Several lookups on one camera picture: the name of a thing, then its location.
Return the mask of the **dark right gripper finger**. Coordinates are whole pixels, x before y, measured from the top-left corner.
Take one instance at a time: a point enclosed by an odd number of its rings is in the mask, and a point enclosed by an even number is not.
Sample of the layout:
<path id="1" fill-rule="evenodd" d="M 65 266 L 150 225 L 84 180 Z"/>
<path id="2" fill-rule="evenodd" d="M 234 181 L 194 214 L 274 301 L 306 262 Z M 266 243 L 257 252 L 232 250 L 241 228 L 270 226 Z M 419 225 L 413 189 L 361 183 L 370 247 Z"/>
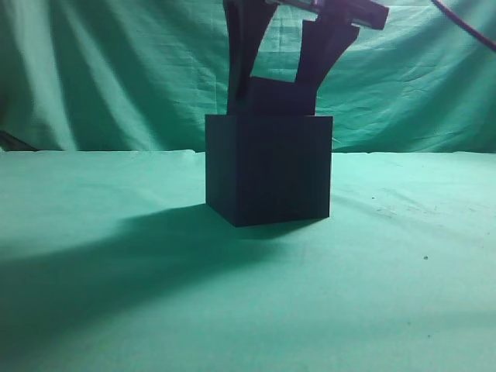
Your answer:
<path id="1" fill-rule="evenodd" d="M 229 0 L 223 2 L 229 40 L 228 101 L 241 100 L 261 41 L 277 4 L 263 0 Z"/>

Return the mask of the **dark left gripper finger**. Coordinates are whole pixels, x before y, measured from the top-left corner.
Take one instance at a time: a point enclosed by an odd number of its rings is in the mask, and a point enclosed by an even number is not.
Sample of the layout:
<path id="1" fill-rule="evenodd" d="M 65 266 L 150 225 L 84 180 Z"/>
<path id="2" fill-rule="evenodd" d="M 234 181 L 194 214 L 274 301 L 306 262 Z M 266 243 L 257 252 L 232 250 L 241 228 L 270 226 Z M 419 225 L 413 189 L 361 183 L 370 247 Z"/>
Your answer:
<path id="1" fill-rule="evenodd" d="M 305 20 L 295 84 L 316 96 L 327 74 L 357 40 L 359 32 L 360 28 L 351 24 Z"/>

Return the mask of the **dark gripper body rail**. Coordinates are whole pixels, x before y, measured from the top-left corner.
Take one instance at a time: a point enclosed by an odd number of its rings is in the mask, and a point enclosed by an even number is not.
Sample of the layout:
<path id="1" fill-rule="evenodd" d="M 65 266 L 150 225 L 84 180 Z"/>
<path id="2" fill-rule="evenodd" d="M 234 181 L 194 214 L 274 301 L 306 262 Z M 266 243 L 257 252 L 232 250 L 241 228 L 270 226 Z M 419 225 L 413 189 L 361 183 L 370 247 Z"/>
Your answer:
<path id="1" fill-rule="evenodd" d="M 369 0 L 281 0 L 267 1 L 267 3 L 292 6 L 316 14 L 318 19 L 339 19 L 347 24 L 374 30 L 383 30 L 389 16 L 387 6 Z"/>

